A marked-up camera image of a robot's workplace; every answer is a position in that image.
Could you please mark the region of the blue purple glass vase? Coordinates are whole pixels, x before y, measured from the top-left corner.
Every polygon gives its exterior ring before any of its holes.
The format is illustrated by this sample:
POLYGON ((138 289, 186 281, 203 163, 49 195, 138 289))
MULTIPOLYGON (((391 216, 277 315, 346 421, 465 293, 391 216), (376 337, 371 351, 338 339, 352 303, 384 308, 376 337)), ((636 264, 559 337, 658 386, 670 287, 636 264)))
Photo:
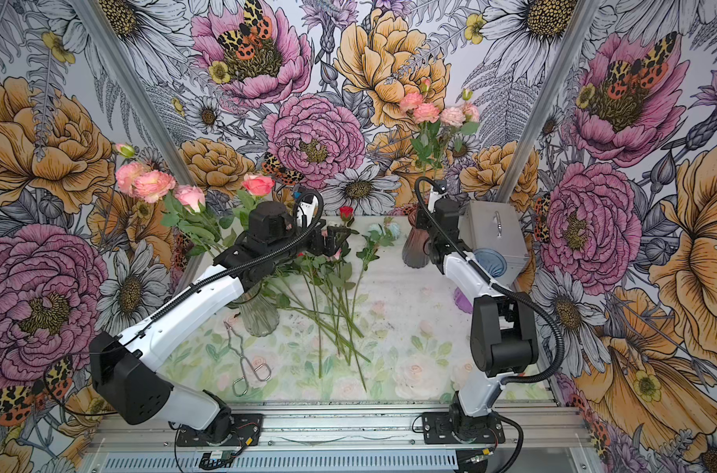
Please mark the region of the blue purple glass vase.
MULTIPOLYGON (((492 277, 502 277, 508 270, 506 259, 498 251, 491 248, 479 248, 474 251, 474 256, 478 264, 492 277)), ((455 290, 453 299, 460 311, 472 313, 473 305, 459 288, 455 290)))

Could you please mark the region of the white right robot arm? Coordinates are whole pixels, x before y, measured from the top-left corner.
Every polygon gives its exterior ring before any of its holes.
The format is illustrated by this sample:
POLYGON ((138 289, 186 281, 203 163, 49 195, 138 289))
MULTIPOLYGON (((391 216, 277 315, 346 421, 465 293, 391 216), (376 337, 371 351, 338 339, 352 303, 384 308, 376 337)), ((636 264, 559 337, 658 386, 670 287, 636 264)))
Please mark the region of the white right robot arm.
POLYGON ((534 311, 530 302, 500 287, 498 280, 465 250, 459 236, 458 204, 446 197, 444 185, 431 183, 421 205, 419 224, 429 232, 431 262, 472 305, 470 352, 476 370, 457 393, 465 416, 489 415, 508 384, 537 384, 541 376, 525 376, 539 359, 534 311))

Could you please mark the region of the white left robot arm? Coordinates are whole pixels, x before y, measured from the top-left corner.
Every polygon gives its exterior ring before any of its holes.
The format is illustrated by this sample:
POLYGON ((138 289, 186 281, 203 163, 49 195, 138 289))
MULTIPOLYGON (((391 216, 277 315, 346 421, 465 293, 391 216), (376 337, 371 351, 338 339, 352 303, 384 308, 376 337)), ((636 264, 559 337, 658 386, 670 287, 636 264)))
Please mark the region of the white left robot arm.
POLYGON ((93 386, 129 425, 164 420, 195 431, 226 431, 230 409, 216 395, 173 384, 159 369, 196 329, 239 299, 278 265, 310 251, 335 250, 324 238, 324 202, 305 190, 288 209, 265 201, 249 214, 247 230, 216 256, 199 279, 157 311, 118 335, 98 335, 90 344, 93 386))

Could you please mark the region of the dark pink glass vase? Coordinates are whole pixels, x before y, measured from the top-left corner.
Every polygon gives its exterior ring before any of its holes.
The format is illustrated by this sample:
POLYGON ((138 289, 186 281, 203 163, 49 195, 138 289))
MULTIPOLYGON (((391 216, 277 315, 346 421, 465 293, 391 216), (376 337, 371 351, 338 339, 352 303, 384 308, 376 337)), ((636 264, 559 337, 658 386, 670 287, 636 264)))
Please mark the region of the dark pink glass vase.
POLYGON ((402 250, 404 264, 413 269, 421 269, 429 264, 427 255, 427 241, 429 233, 426 230, 412 227, 402 250))

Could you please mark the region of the clear glass vase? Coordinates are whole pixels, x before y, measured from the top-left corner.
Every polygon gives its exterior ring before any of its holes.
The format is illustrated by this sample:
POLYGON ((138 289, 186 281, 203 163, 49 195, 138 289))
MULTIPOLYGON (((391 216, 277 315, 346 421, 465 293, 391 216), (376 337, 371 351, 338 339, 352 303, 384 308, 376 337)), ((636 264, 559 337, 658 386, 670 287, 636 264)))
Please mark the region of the clear glass vase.
POLYGON ((232 305, 240 311, 238 315, 244 328, 253 337, 267 337, 280 325, 279 311, 264 295, 261 283, 234 300, 232 305))

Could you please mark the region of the grey metal box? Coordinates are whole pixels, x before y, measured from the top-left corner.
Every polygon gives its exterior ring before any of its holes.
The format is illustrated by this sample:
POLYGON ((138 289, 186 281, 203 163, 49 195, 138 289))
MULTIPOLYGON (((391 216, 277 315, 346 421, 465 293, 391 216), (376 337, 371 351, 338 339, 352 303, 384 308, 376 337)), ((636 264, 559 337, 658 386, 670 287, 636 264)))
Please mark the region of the grey metal box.
POLYGON ((511 286, 529 262, 530 253, 518 216, 510 204, 470 201, 459 221, 459 231, 473 253, 479 248, 491 248, 506 259, 506 274, 494 277, 504 286, 511 286))

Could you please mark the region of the pink flower stems on table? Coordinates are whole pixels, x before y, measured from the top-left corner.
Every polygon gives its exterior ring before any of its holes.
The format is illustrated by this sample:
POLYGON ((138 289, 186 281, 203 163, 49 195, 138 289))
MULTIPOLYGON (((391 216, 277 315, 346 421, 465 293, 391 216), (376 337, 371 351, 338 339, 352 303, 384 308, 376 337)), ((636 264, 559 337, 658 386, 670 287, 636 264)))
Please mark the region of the pink flower stems on table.
POLYGON ((343 214, 337 232, 338 250, 330 256, 299 255, 276 271, 265 286, 266 297, 277 309, 304 317, 315 332, 316 354, 306 361, 317 378, 340 361, 354 369, 358 384, 367 389, 364 367, 370 357, 362 352, 364 327, 359 305, 368 299, 362 284, 370 266, 380 260, 384 248, 392 248, 401 236, 394 218, 386 216, 364 230, 354 217, 343 214))

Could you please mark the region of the floral table mat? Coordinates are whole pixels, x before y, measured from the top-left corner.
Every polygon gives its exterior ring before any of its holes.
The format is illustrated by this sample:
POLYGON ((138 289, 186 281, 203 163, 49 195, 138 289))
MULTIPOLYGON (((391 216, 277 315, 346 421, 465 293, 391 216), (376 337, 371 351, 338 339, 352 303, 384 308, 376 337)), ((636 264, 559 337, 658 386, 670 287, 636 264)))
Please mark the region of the floral table mat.
POLYGON ((241 311, 222 309, 163 363, 171 382, 230 403, 440 402, 474 374, 471 317, 453 285, 427 268, 387 275, 374 268, 328 309, 319 289, 291 279, 292 305, 255 337, 241 311))

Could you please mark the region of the metal scissors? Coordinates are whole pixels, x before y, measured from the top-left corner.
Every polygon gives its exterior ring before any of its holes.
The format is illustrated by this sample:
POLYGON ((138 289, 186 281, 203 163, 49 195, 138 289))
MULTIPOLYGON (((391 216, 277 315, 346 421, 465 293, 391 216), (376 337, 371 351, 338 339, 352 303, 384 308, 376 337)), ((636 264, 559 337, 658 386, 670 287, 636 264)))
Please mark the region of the metal scissors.
POLYGON ((232 393, 236 397, 244 397, 251 388, 251 381, 267 384, 272 378, 272 370, 266 363, 255 364, 244 352, 243 337, 238 334, 230 323, 225 323, 228 336, 228 350, 238 358, 240 376, 232 383, 232 393))

